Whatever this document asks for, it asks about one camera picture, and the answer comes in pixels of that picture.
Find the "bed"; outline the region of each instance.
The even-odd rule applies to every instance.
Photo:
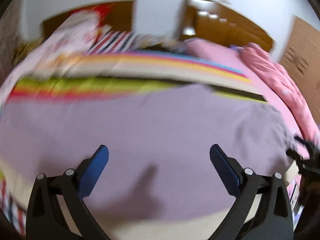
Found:
[[[105,18],[105,23],[111,25],[114,31],[130,32],[134,1],[103,4],[113,6]],[[54,33],[71,15],[71,11],[44,21],[47,41],[11,73],[0,91],[3,105],[0,126],[1,130],[5,131],[0,135],[4,149],[0,155],[0,164],[6,176],[6,183],[1,184],[1,192],[9,191],[12,198],[8,195],[6,198],[14,200],[10,200],[8,205],[3,197],[2,207],[6,204],[11,206],[12,210],[14,205],[18,215],[14,218],[10,211],[10,221],[22,235],[25,226],[23,209],[26,210],[28,206],[36,174],[45,171],[51,176],[69,166],[76,166],[78,163],[75,162],[79,161],[79,158],[87,156],[97,143],[100,145],[100,142],[103,142],[104,139],[100,137],[102,133],[107,133],[112,138],[103,143],[110,146],[113,151],[125,153],[130,148],[134,155],[134,158],[128,153],[114,157],[115,163],[110,165],[99,180],[93,198],[86,201],[100,226],[111,237],[119,239],[141,239],[151,236],[153,239],[172,239],[177,235],[184,239],[205,239],[210,236],[233,201],[222,191],[220,180],[212,167],[207,166],[209,162],[207,163],[206,157],[209,156],[211,141],[212,144],[216,142],[221,144],[228,155],[240,158],[239,162],[242,162],[243,166],[248,165],[257,173],[269,175],[280,171],[287,184],[297,175],[295,165],[292,165],[292,161],[285,156],[285,148],[290,144],[289,132],[292,133],[294,129],[295,133],[300,135],[294,117],[281,99],[238,58],[237,52],[226,47],[244,46],[248,42],[255,42],[269,51],[273,41],[256,24],[213,1],[186,0],[185,14],[180,25],[180,39],[199,37],[224,45],[225,47],[219,48],[220,58],[215,60],[209,58],[209,61],[205,57],[210,56],[210,52],[206,54],[206,51],[202,50],[203,54],[200,54],[196,49],[190,51],[190,54],[197,57],[140,50],[120,54],[85,55],[96,42],[93,38],[90,42],[85,39],[96,32],[97,26],[93,26],[92,22],[88,23],[92,29],[84,29],[87,33],[80,27],[76,31],[72,29],[74,33],[81,35],[78,40],[70,41],[70,44],[67,41],[68,46],[60,42],[61,38],[65,37],[63,32]],[[52,47],[55,48],[55,57],[44,57]],[[212,109],[196,108],[210,101],[212,102],[204,104],[203,107],[213,107],[215,102],[219,102],[220,115],[219,118],[212,120],[212,123],[216,122],[215,127],[223,131],[220,132],[222,135],[217,134],[212,125],[205,125],[206,120],[211,118],[208,111]],[[279,117],[278,111],[274,111],[274,108],[267,104],[267,101],[281,112],[284,120]],[[166,105],[167,109],[155,107],[155,104]],[[97,109],[108,110],[110,116],[103,117],[103,113]],[[259,135],[255,145],[241,144],[243,148],[238,150],[235,143],[239,142],[239,134],[230,132],[233,131],[232,126],[225,124],[229,122],[234,125],[246,111],[252,113],[252,116],[262,112],[264,113],[262,116],[268,116],[270,119],[265,120],[265,127],[268,127],[268,123],[275,123],[275,120],[276,123],[283,123],[280,128],[277,126],[277,129],[286,134],[280,136],[283,140],[280,140],[279,144],[273,141],[274,138],[269,132],[273,134],[275,126],[266,129],[269,132],[264,134],[259,133],[260,129],[254,122],[249,127],[237,124],[237,128],[242,127],[249,133],[253,130],[255,136]],[[126,119],[130,113],[134,113],[136,118]],[[200,116],[208,119],[200,121]],[[97,117],[103,118],[99,121],[95,119]],[[188,125],[183,126],[185,120],[188,120],[186,122]],[[219,120],[225,120],[226,123],[219,123]],[[147,121],[152,122],[153,128],[159,130],[151,132],[146,124]],[[92,124],[101,129],[94,137],[89,134],[94,134],[95,127]],[[164,124],[171,132],[164,132]],[[114,133],[108,131],[108,125],[112,127]],[[194,134],[190,127],[195,131],[206,127],[205,130],[198,131],[202,136],[194,145],[187,143],[187,141],[192,142]],[[210,133],[214,134],[215,139],[207,136]],[[161,143],[161,140],[157,140],[155,144],[145,143],[160,137],[164,138],[165,144]],[[274,155],[269,153],[273,151],[269,148],[272,143],[277,145],[277,148],[273,149],[276,152]],[[73,145],[77,145],[76,150],[72,149]],[[22,155],[22,149],[28,154]],[[158,154],[148,154],[154,149],[158,149]],[[201,154],[195,158],[190,149],[194,152],[200,151]],[[239,151],[241,153],[248,151],[250,157],[240,157]],[[185,159],[181,162],[183,152],[188,152],[188,155],[184,156]],[[61,161],[54,159],[54,155],[59,156],[57,159]],[[191,172],[190,166],[193,162],[199,163]],[[119,169],[121,163],[126,167],[125,173]],[[131,163],[140,170],[132,168]],[[126,173],[130,174],[133,180],[128,178],[126,183],[121,183],[115,179],[116,182],[112,182],[113,175],[119,178]],[[181,180],[179,176],[187,173],[186,180]],[[210,174],[215,183],[214,187],[209,187],[208,192],[204,190],[210,184],[206,174]],[[203,183],[193,182],[194,190],[190,191],[190,181],[194,176],[199,176],[201,178],[199,180]],[[116,193],[111,195],[106,193],[103,181],[110,184],[110,191]],[[147,192],[146,195],[141,195],[136,190],[137,188],[144,192],[150,185],[152,185],[151,192]],[[184,205],[179,201],[182,195],[170,185],[175,185],[188,196],[184,204],[189,205],[190,210],[184,210]],[[101,198],[99,190],[104,191],[106,198]],[[214,195],[227,200],[222,205],[212,206]],[[108,205],[102,212],[101,210],[105,208],[103,202]],[[72,230],[77,232],[72,222],[70,223]]]

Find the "gray garment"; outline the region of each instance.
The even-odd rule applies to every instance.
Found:
[[[11,100],[0,119],[1,158],[27,180],[62,174],[108,146],[91,196],[95,216],[190,219],[234,198],[209,158],[211,145],[257,174],[284,173],[293,138],[272,106],[189,85],[113,100]]]

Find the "wooden headboard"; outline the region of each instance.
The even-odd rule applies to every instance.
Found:
[[[136,0],[107,1],[96,4],[83,5],[81,7],[72,8],[69,11],[65,11],[58,15],[52,16],[42,22],[44,38],[49,38],[51,34],[72,14],[73,10],[100,4],[112,4],[111,12],[104,19],[105,24],[111,25],[112,29],[116,31],[131,31],[132,14],[135,1]]]
[[[241,14],[212,0],[186,0],[180,23],[180,40],[194,37],[217,44],[260,45],[269,52],[273,39],[258,25]]]

